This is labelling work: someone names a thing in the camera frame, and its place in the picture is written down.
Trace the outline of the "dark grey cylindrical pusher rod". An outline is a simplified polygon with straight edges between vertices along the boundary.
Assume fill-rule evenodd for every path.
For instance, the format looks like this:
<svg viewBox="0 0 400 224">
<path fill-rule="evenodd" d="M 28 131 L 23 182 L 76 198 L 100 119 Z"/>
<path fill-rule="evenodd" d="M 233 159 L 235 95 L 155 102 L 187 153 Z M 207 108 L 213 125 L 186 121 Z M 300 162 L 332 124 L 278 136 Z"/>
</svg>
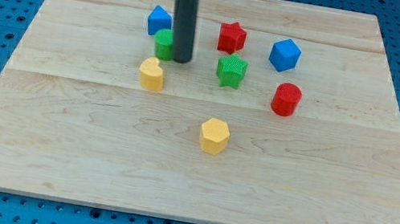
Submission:
<svg viewBox="0 0 400 224">
<path fill-rule="evenodd" d="M 172 60 L 192 60 L 199 0 L 174 0 Z"/>
</svg>

